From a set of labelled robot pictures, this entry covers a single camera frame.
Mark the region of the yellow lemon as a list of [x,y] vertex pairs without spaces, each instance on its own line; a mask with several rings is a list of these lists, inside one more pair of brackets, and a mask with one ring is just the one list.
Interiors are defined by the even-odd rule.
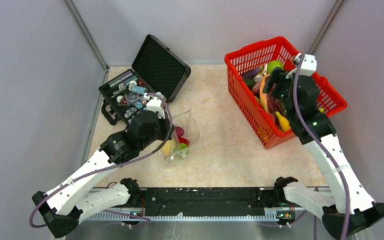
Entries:
[[165,157],[170,157],[173,155],[176,148],[177,148],[176,140],[170,139],[170,140],[167,140],[165,142],[165,144],[163,145],[163,147],[160,150]]

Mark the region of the purple sweet potato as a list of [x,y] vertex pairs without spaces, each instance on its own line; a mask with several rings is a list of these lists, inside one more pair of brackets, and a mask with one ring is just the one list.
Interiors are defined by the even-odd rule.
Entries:
[[183,137],[185,135],[184,129],[182,127],[180,127],[180,126],[176,126],[175,127],[175,133],[176,133],[178,138],[181,138],[181,137]]

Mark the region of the green starfruit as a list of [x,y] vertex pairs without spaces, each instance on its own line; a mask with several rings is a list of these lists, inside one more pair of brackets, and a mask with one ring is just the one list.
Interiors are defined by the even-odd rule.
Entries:
[[189,154],[190,148],[186,143],[180,143],[175,150],[175,154],[180,156],[187,156]]

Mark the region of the clear zip top bag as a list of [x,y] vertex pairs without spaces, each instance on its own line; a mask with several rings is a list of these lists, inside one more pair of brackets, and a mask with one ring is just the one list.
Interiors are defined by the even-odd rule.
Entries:
[[174,131],[171,139],[160,149],[167,162],[182,161],[191,154],[201,137],[201,129],[193,115],[193,109],[174,115]]

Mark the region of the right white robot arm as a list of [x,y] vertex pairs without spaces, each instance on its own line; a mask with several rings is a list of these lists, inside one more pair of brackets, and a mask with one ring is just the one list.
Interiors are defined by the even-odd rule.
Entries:
[[320,90],[315,80],[296,70],[276,67],[263,90],[280,101],[291,131],[314,158],[332,193],[327,197],[294,177],[279,177],[274,184],[274,202],[303,207],[337,240],[382,220],[384,203],[375,201],[364,189],[342,151],[336,129],[318,108]]

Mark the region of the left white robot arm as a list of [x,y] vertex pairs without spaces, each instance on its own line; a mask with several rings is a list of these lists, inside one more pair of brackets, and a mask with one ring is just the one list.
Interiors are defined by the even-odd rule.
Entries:
[[[156,153],[172,136],[172,114],[166,110],[140,111],[124,130],[111,134],[92,157],[57,187],[38,191],[32,196],[35,208],[29,217],[33,223],[36,212],[43,218],[55,238],[71,233],[83,220],[116,205],[134,207],[140,202],[139,188],[132,179],[120,182],[110,189],[90,194],[89,191],[103,178],[118,168],[146,159]],[[152,152],[140,152],[153,142],[162,143]]]

